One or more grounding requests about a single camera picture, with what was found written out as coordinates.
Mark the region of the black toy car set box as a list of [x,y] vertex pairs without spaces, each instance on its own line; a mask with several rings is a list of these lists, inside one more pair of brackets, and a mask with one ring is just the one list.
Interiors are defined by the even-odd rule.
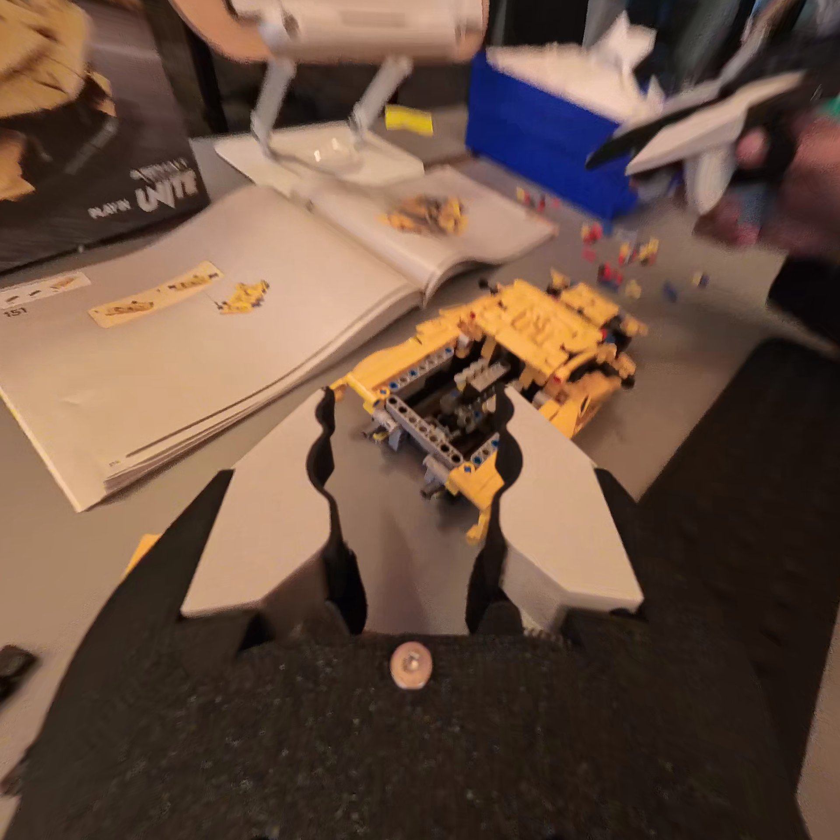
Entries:
[[1,2],[1,271],[209,197],[141,2]]

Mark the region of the yellow sticky label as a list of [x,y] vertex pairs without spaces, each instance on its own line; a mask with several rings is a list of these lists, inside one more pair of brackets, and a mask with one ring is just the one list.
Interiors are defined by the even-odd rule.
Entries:
[[434,116],[430,111],[388,104],[384,110],[384,125],[388,132],[408,132],[424,138],[434,137]]

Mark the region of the person's right forearm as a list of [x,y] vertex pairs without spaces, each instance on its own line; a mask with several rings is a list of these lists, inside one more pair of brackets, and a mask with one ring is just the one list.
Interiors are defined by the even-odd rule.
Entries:
[[839,345],[839,266],[827,259],[788,257],[768,294],[768,303],[805,329]]

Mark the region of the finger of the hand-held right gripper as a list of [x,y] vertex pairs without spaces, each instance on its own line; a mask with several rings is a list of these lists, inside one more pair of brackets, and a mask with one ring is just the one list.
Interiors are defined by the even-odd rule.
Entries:
[[637,151],[625,174],[636,177],[721,145],[735,144],[743,134],[777,120],[787,98],[802,89],[804,70],[752,81],[730,95],[674,112],[640,128]]
[[696,112],[704,112],[715,106],[720,98],[719,90],[720,83],[714,80],[703,82],[665,100],[656,113],[643,114],[624,122],[609,140],[590,153],[584,164],[585,169],[591,172],[627,157],[625,171],[656,172],[672,165],[681,165],[706,153],[726,151],[726,141],[707,143],[705,148],[701,148],[698,132],[687,135],[681,143],[672,142],[665,151],[645,151],[662,131],[688,120]]

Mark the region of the person's right hand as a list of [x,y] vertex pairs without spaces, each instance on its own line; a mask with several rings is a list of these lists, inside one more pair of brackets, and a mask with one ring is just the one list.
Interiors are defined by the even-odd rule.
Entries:
[[699,217],[693,233],[735,249],[760,245],[790,257],[839,257],[839,124],[823,113],[791,123],[795,155],[760,224],[749,224],[731,194]]

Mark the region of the yellow brick model car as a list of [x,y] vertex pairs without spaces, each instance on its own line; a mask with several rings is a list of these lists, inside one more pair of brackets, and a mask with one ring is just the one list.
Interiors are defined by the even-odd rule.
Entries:
[[412,338],[369,355],[331,384],[355,393],[371,418],[366,437],[425,458],[425,498],[447,493],[478,511],[467,541],[487,535],[497,472],[497,398],[511,388],[573,439],[621,389],[635,384],[627,353],[648,328],[614,300],[551,271],[545,290],[516,279],[442,309]]

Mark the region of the pile of small coloured bricks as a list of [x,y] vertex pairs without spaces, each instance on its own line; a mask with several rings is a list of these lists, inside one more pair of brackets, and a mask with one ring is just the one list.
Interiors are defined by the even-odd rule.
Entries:
[[[516,201],[536,214],[571,212],[570,206],[549,193],[535,192],[523,185],[517,185],[514,192]],[[636,230],[584,217],[580,222],[579,239],[581,258],[595,267],[595,282],[599,287],[634,301],[643,296],[642,284],[634,276],[628,278],[627,272],[655,265],[661,245],[658,238],[640,238]],[[689,286],[698,290],[709,288],[710,283],[711,276],[704,271],[696,271],[689,278]],[[669,280],[663,281],[661,289],[667,301],[675,302],[681,294],[677,285]]]

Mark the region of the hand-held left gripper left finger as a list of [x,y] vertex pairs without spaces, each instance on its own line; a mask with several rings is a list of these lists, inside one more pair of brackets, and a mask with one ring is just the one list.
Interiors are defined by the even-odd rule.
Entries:
[[268,622],[300,622],[327,599],[332,517],[310,457],[329,442],[333,419],[334,393],[318,389],[234,465],[185,618],[254,610]]

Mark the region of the pile of small yellow bricks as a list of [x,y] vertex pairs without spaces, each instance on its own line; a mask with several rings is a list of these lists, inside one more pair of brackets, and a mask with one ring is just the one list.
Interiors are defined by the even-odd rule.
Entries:
[[143,557],[155,546],[160,537],[161,535],[158,533],[145,533],[141,536],[130,557],[128,565],[122,573],[121,580],[128,577],[137,564],[142,561]]

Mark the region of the blue plastic bin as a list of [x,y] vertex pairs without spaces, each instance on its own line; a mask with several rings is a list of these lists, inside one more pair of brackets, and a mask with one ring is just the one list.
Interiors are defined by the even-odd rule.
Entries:
[[628,158],[587,171],[591,152],[620,126],[496,70],[487,50],[473,59],[467,146],[561,199],[611,221],[631,213],[637,195]]

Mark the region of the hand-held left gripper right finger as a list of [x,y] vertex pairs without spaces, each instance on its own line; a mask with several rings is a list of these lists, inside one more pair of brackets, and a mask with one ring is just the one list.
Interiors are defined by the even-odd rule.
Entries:
[[573,610],[635,616],[644,593],[593,462],[513,388],[498,409],[502,593],[544,632]]

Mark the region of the black dotted rubber mat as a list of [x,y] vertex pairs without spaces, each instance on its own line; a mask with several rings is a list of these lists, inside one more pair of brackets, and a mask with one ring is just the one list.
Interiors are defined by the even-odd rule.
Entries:
[[838,613],[838,360],[763,342],[641,508],[744,647],[796,786]]

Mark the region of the open instruction booklet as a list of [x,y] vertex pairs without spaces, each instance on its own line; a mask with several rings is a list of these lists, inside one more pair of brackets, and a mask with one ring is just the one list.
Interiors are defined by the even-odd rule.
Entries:
[[2,288],[2,399],[74,511],[342,358],[451,277],[557,227],[451,166],[248,185],[130,255]]

